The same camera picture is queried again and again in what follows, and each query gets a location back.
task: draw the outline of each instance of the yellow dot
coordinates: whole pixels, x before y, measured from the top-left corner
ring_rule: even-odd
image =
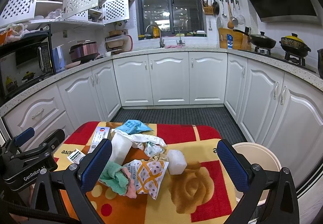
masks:
[[[96,208],[97,208],[96,203],[94,201],[91,201],[91,204],[92,204],[93,208],[95,208],[95,210],[96,210]]]
[[[94,189],[92,189],[91,194],[95,198],[99,197],[102,194],[102,187],[100,185],[96,185]]]
[[[105,197],[107,199],[114,199],[117,196],[117,193],[113,192],[111,188],[108,188],[105,192]]]

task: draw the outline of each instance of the green towel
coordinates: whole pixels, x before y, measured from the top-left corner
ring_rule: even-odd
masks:
[[[100,175],[99,181],[119,195],[124,195],[127,192],[129,180],[121,171],[121,168],[122,166],[108,161]]]

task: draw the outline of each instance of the blue gripper pad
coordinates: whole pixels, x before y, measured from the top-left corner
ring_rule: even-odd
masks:
[[[34,135],[35,135],[34,129],[32,127],[27,128],[20,135],[17,135],[15,137],[15,146],[21,147],[24,143],[26,143]]]
[[[111,141],[102,139],[93,152],[82,159],[77,173],[82,192],[86,193],[94,188],[111,154]]]
[[[236,157],[238,153],[232,147],[233,151],[231,151],[227,146],[228,144],[223,140],[220,140],[218,142],[216,152],[235,185],[235,188],[238,191],[245,193],[249,189],[248,174]]]

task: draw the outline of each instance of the window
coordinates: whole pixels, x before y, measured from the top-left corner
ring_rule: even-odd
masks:
[[[203,30],[200,0],[138,0],[140,33],[156,23],[168,35]]]

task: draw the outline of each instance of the countertop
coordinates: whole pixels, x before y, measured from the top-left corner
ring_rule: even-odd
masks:
[[[79,72],[81,70],[84,70],[86,68],[89,68],[91,66],[95,66],[100,63],[104,63],[106,61],[112,60],[112,59],[118,59],[122,57],[129,57],[129,56],[137,56],[137,55],[146,55],[146,54],[156,54],[156,53],[170,53],[170,52],[222,52],[222,53],[229,53],[234,55],[239,55],[242,57],[246,57],[255,61],[259,61],[271,66],[274,66],[278,69],[281,69],[283,71],[286,71],[290,74],[293,74],[300,79],[310,83],[317,89],[321,90],[323,92],[323,79],[319,77],[318,74],[307,71],[305,69],[299,68],[297,66],[291,65],[289,63],[282,62],[277,59],[273,59],[270,57],[266,57],[260,54],[253,54],[247,51],[238,51],[233,49],[222,49],[218,47],[206,47],[206,46],[186,46],[182,48],[157,48],[157,49],[145,49],[145,50],[138,50],[138,51],[132,51],[132,52],[125,52],[120,53],[118,55],[113,55],[109,57],[104,57],[98,60],[94,60],[76,67],[73,67],[71,69],[62,71],[56,75],[53,75],[38,84],[33,85],[32,87],[29,87],[27,90],[21,92],[19,95],[16,95],[12,99],[10,99],[8,102],[6,102],[4,105],[0,107],[0,116],[4,116],[7,114],[10,110],[12,110],[15,106],[17,106],[19,103],[27,99],[29,96],[35,94],[39,90],[45,88],[46,86],[49,86],[50,84],[53,84],[60,79],[63,79],[71,74],[74,74],[76,72]]]

